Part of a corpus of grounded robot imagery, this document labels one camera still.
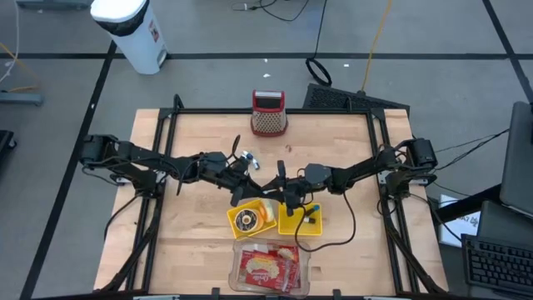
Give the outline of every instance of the red cheese grater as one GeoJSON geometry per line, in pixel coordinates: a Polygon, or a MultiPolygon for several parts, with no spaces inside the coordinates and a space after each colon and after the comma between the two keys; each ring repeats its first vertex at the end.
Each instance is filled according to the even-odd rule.
{"type": "Polygon", "coordinates": [[[254,90],[252,97],[252,132],[262,137],[277,137],[285,133],[289,125],[285,113],[285,93],[254,90]]]}

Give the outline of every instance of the paper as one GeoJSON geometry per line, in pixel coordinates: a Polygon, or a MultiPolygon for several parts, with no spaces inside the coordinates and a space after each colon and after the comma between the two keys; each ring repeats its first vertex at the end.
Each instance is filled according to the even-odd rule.
{"type": "MultiPolygon", "coordinates": [[[[440,208],[443,208],[446,205],[452,204],[456,202],[457,199],[441,195],[441,204],[439,205],[440,208]]],[[[446,223],[448,228],[457,235],[457,237],[461,237],[461,234],[470,234],[470,235],[476,235],[477,234],[477,227],[480,223],[480,215],[481,212],[474,212],[469,215],[466,215],[464,217],[459,217],[453,221],[449,221],[446,223]]],[[[461,241],[457,240],[451,233],[444,227],[443,225],[440,225],[440,231],[441,236],[439,239],[440,243],[443,243],[445,245],[453,246],[453,247],[461,247],[461,241]]]]}

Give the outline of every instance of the tape roll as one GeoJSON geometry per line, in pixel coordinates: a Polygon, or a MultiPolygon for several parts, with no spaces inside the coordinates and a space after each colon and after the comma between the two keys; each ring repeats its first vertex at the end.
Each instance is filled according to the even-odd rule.
{"type": "Polygon", "coordinates": [[[235,217],[235,227],[243,233],[251,233],[263,226],[263,218],[255,209],[242,209],[235,217]]]}

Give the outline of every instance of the gray floor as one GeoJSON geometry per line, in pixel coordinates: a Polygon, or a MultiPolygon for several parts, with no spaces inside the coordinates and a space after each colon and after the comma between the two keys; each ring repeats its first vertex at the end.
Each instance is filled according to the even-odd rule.
{"type": "MultiPolygon", "coordinates": [[[[310,53],[314,51],[323,1],[311,0],[293,23],[261,11],[233,12],[230,0],[152,1],[171,53],[310,53]]],[[[290,17],[302,0],[272,9],[290,17]]],[[[492,0],[517,53],[533,52],[533,2],[492,0]]],[[[386,0],[330,0],[319,51],[365,53],[386,0]]],[[[14,16],[0,3],[0,42],[14,48],[14,16]]],[[[87,11],[21,11],[23,53],[105,53],[109,37],[87,11]]],[[[379,53],[503,53],[481,1],[394,2],[379,53]]],[[[0,60],[0,73],[5,70],[0,60]]],[[[365,60],[323,59],[333,87],[357,91],[365,60]]],[[[19,146],[2,173],[0,192],[0,298],[15,299],[32,263],[102,60],[40,60],[25,63],[42,79],[42,107],[0,106],[0,128],[13,130],[19,146]]],[[[533,62],[522,61],[527,76],[533,62]]],[[[301,59],[171,60],[160,73],[142,76],[126,60],[113,60],[91,133],[128,139],[138,108],[171,106],[179,93],[186,107],[249,107],[252,89],[286,91],[287,106],[301,107],[312,82],[301,59]]],[[[32,84],[20,68],[0,89],[32,84]]],[[[411,105],[417,137],[436,149],[496,133],[509,126],[513,102],[526,96],[507,60],[375,60],[369,95],[411,105]]],[[[439,183],[475,193],[498,183],[506,138],[439,172],[439,183]]],[[[439,156],[447,162],[461,150],[439,156]]],[[[77,170],[34,297],[87,293],[102,251],[102,230],[116,189],[77,170]]],[[[438,197],[444,191],[428,188],[438,197]]],[[[451,290],[464,293],[457,249],[441,249],[451,290]]]]}

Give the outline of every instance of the yellow container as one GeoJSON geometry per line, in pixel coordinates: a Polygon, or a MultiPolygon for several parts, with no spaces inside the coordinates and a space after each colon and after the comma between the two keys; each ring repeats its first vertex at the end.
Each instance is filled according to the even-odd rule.
{"type": "MultiPolygon", "coordinates": [[[[300,230],[298,231],[298,236],[316,236],[320,237],[322,235],[322,207],[319,203],[310,203],[306,205],[306,210],[310,210],[311,208],[315,207],[315,205],[318,205],[320,208],[317,212],[314,212],[309,216],[309,218],[314,218],[316,220],[316,223],[310,224],[303,222],[300,226],[300,230]]],[[[298,223],[301,220],[301,217],[303,216],[303,209],[298,208],[294,210],[294,214],[292,217],[288,217],[286,215],[286,206],[285,204],[281,204],[278,207],[278,216],[280,218],[280,226],[277,228],[277,231],[279,234],[284,235],[294,235],[294,232],[296,231],[296,228],[298,227],[298,223]]]]}
{"type": "Polygon", "coordinates": [[[262,233],[267,229],[273,228],[277,225],[276,218],[274,217],[274,219],[271,222],[265,222],[263,226],[259,228],[258,230],[256,230],[255,232],[248,233],[248,232],[242,232],[239,229],[237,229],[237,226],[235,225],[235,218],[237,217],[237,214],[242,209],[251,209],[251,210],[259,211],[261,207],[262,207],[261,199],[256,199],[254,201],[248,202],[246,204],[242,204],[238,207],[232,208],[227,211],[227,219],[230,221],[230,224],[232,225],[233,236],[235,238],[251,237],[258,233],[262,233]]]}

